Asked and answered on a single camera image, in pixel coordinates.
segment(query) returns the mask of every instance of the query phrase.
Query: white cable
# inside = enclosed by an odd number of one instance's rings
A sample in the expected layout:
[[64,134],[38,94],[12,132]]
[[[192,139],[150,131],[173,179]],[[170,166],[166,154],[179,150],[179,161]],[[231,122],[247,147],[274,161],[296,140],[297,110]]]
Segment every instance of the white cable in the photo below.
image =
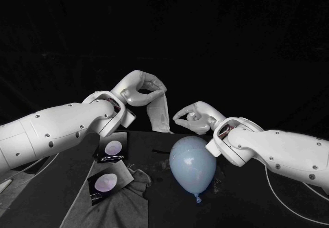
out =
[[328,197],[325,197],[305,182],[303,184],[307,186],[307,188],[316,193],[316,195],[319,195],[325,200],[329,201]]
[[53,157],[52,161],[49,162],[49,164],[45,166],[45,168],[40,170],[40,172],[26,181],[29,182],[40,173],[42,171],[46,169],[46,167],[52,164],[55,158],[58,157],[59,153],[56,154],[56,156]]
[[43,158],[40,158],[29,167],[26,167],[19,173],[16,173],[12,177],[6,178],[0,184],[3,184],[9,179],[12,179],[17,174],[20,174],[25,170],[27,170],[36,163],[42,161]]
[[84,188],[84,185],[85,185],[87,179],[88,179],[90,174],[91,174],[91,169],[90,169],[90,172],[88,172],[88,174],[87,174],[87,177],[85,177],[85,180],[84,180],[84,184],[82,184],[82,186],[81,186],[81,189],[79,189],[78,195],[77,195],[77,197],[75,197],[75,199],[74,199],[72,205],[71,205],[71,207],[69,207],[69,209],[68,209],[68,212],[66,212],[66,215],[65,215],[65,217],[64,217],[64,220],[62,220],[62,223],[61,223],[59,228],[62,228],[62,226],[64,226],[64,222],[65,222],[65,220],[66,220],[66,218],[68,218],[68,216],[69,216],[69,212],[71,212],[71,210],[72,210],[72,207],[74,207],[75,201],[77,201],[77,199],[78,199],[78,197],[79,197],[79,194],[81,194],[81,192],[82,192],[82,188]]
[[[273,187],[271,187],[271,184],[270,184],[270,179],[268,179],[268,175],[267,175],[267,168],[266,168],[266,177],[267,177],[267,182],[268,182],[268,185],[270,185],[273,194],[276,195],[274,190],[273,190]],[[306,218],[305,216],[302,216],[300,214],[297,214],[297,213],[286,206],[286,204],[283,203],[283,201],[280,200],[280,198],[277,197],[277,195],[276,195],[276,198],[277,198],[277,200],[280,201],[280,203],[283,204],[283,206],[284,206],[284,207],[286,207],[286,208],[287,208],[299,217],[302,217],[303,219],[306,219],[306,220],[309,220],[309,221],[312,221],[312,222],[316,222],[316,223],[319,223],[319,224],[322,224],[322,225],[328,225],[328,226],[329,226],[329,223],[315,221],[315,220],[312,220],[310,218]]]

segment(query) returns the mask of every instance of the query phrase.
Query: black table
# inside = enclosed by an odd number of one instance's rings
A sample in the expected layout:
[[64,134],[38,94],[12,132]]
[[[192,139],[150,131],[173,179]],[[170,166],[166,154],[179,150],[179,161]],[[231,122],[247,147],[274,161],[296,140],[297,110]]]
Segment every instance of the black table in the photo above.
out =
[[[149,167],[162,164],[175,142],[189,135],[127,131],[126,164]],[[209,141],[211,136],[198,136]],[[0,218],[1,228],[58,228],[72,205],[92,164],[100,136],[91,134],[82,143],[62,152],[40,175],[30,181]],[[218,157],[218,169],[225,173],[219,193],[209,185],[201,194],[202,203],[180,187],[170,169],[152,173],[153,184],[146,190],[150,228],[203,227],[326,227],[297,217],[277,201],[268,187],[263,164],[251,160],[242,167]],[[274,191],[306,217],[329,223],[329,202],[306,186],[268,171]]]

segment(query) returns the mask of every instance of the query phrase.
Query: gray cloth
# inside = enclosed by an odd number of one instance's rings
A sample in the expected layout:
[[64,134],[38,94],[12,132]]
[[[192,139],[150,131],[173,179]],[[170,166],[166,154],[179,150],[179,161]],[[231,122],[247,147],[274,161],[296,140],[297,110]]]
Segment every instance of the gray cloth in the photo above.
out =
[[[95,163],[90,177],[108,168],[110,163]],[[149,175],[128,171],[134,177],[130,184],[113,196],[91,206],[88,182],[78,195],[61,228],[147,228],[149,202],[143,198],[146,187],[152,185]]]

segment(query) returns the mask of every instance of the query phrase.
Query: picture of balloon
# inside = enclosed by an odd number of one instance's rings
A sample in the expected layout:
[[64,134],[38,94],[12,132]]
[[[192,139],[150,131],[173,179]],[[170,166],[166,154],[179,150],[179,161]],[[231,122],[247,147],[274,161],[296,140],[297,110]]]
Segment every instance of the picture of balloon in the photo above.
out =
[[179,139],[170,151],[169,164],[180,186],[199,203],[199,193],[206,190],[216,171],[216,158],[206,149],[206,141],[196,136]]
[[105,147],[105,153],[108,155],[115,155],[123,149],[123,145],[118,141],[111,141],[108,144],[107,144],[107,147]]
[[110,191],[117,184],[118,177],[114,173],[102,175],[95,182],[95,189],[101,192]]

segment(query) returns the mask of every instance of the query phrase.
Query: light blue balloon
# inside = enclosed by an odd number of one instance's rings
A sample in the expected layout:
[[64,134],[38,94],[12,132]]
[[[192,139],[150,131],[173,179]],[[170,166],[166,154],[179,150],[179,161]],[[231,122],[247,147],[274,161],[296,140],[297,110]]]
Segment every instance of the light blue balloon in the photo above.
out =
[[216,171],[216,158],[206,149],[206,141],[196,136],[179,139],[170,151],[169,164],[179,184],[199,203],[199,193],[206,190]]

